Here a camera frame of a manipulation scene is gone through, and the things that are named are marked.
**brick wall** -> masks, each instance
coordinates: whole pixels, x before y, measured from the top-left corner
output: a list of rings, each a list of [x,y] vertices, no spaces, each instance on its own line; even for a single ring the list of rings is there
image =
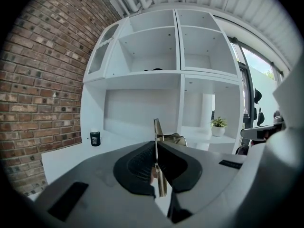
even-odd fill
[[[41,153],[81,142],[83,74],[119,19],[107,0],[32,0],[16,19],[0,58],[0,156],[19,192],[47,185]]]

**black slot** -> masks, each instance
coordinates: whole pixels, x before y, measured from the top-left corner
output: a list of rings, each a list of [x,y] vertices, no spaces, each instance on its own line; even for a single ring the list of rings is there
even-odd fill
[[[48,210],[48,213],[61,221],[65,221],[88,186],[83,182],[74,182]]]
[[[224,165],[224,166],[228,166],[234,169],[241,169],[242,165],[241,163],[237,163],[237,162],[231,162],[231,161],[226,161],[226,160],[222,160],[220,163],[220,165]]]

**small succulent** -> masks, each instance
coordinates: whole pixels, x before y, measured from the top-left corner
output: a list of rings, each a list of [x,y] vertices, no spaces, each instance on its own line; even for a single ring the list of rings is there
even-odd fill
[[[227,127],[227,119],[220,118],[220,116],[211,121],[211,124],[215,127]]]

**white pillar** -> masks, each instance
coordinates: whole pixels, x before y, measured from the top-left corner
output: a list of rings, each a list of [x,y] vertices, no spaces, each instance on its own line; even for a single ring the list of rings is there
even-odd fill
[[[206,138],[211,137],[211,117],[212,117],[212,95],[203,94],[202,96],[202,105],[201,105],[201,119],[200,127],[204,129],[206,133]],[[209,143],[198,143],[197,149],[199,150],[208,150]]]

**white pot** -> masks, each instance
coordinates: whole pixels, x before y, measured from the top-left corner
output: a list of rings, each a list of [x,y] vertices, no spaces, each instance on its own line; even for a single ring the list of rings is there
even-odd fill
[[[225,133],[225,128],[224,127],[215,127],[213,126],[212,129],[212,135],[216,137],[221,137]]]

